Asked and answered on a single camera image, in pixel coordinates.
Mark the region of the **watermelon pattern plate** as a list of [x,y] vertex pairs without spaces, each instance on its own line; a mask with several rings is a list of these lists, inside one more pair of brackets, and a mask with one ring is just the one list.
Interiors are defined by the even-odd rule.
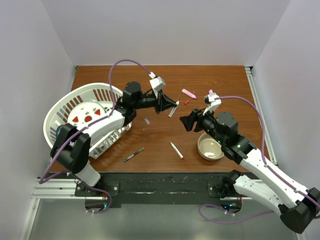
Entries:
[[73,126],[90,123],[106,113],[105,108],[95,101],[84,101],[76,105],[68,115],[67,123]]

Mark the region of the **black mounting base plate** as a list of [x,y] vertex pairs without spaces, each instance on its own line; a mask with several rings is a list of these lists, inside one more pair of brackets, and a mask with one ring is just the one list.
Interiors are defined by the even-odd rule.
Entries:
[[227,172],[106,172],[98,188],[110,193],[111,206],[123,204],[202,205],[242,198],[223,189]]

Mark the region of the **white laundry basket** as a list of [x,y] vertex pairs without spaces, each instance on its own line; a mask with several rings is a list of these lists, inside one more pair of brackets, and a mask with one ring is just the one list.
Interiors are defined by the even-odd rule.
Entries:
[[[107,83],[90,83],[83,85],[60,99],[47,113],[43,123],[43,134],[50,148],[53,147],[57,138],[57,129],[69,123],[80,128],[112,110],[112,94],[118,99],[123,92],[111,87]],[[104,132],[97,138],[92,138],[89,149],[89,156],[97,159],[108,150],[121,136],[129,131],[132,123]]]

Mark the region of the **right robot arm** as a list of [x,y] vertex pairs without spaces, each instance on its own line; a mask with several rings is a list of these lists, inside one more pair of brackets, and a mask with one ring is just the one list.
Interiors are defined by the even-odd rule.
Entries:
[[320,212],[320,191],[290,178],[248,138],[239,134],[238,122],[230,112],[194,109],[181,116],[186,131],[204,131],[221,145],[224,155],[249,170],[262,182],[255,183],[248,176],[233,170],[223,179],[223,192],[230,197],[237,193],[250,197],[276,213],[290,230],[302,234]]

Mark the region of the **pink highlighter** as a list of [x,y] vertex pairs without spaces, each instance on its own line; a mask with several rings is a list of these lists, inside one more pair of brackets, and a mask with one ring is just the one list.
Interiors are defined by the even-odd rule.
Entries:
[[181,92],[182,92],[183,94],[185,94],[186,96],[192,98],[192,99],[197,99],[196,95],[195,95],[194,93],[188,91],[187,89],[184,89],[184,88],[183,88],[183,89],[181,90]]

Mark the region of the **green pen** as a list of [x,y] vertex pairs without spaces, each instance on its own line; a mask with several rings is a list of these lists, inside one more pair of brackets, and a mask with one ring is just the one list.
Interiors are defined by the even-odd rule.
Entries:
[[132,159],[134,156],[136,156],[137,154],[139,154],[140,152],[142,152],[145,148],[142,147],[141,149],[137,150],[136,152],[132,153],[130,156],[128,156],[126,159],[123,160],[124,163],[126,163],[127,161],[129,161],[130,159]]

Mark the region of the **blue patterned bowl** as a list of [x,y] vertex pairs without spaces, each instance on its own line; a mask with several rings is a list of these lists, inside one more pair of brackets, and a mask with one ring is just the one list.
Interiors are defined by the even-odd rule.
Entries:
[[62,127],[63,127],[63,125],[60,125],[60,126],[57,127],[56,132],[55,132],[56,137],[59,136]]

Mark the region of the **white marker red tip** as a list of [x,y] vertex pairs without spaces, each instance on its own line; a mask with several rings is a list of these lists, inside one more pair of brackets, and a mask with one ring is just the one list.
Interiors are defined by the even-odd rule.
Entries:
[[171,147],[174,149],[174,151],[177,153],[177,155],[180,157],[180,159],[184,159],[183,154],[178,150],[178,148],[175,146],[174,143],[170,142]]

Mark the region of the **white marker black tip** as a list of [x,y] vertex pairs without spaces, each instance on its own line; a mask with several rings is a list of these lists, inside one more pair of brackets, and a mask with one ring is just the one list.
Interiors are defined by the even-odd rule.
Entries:
[[176,106],[174,106],[174,107],[171,109],[171,111],[170,111],[170,113],[169,113],[169,115],[168,115],[169,118],[171,118],[171,117],[173,116],[173,114],[175,113],[177,107],[178,107],[179,104],[180,104],[180,99],[179,99],[175,104],[176,104]]

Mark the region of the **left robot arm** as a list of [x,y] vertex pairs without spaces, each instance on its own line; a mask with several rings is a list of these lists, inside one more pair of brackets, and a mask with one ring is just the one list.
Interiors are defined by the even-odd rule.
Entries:
[[158,114],[178,106],[177,102],[163,93],[164,83],[154,83],[153,80],[150,83],[151,92],[144,93],[138,82],[129,82],[110,112],[80,126],[66,123],[60,128],[50,152],[52,162],[58,162],[84,182],[86,191],[92,196],[99,196],[104,184],[100,181],[101,175],[90,164],[90,147],[111,131],[131,123],[139,109],[154,108]]

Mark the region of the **beige bowl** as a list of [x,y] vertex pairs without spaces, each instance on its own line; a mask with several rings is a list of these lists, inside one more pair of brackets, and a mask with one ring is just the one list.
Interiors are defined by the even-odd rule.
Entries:
[[210,135],[203,133],[197,141],[198,153],[208,161],[217,161],[225,156],[221,145]]

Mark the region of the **clear pen cap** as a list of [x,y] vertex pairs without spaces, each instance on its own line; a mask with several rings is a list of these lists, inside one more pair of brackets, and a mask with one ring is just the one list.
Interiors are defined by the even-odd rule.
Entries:
[[147,125],[150,124],[150,121],[149,121],[147,118],[144,118],[144,121],[145,121],[145,123],[146,123]]

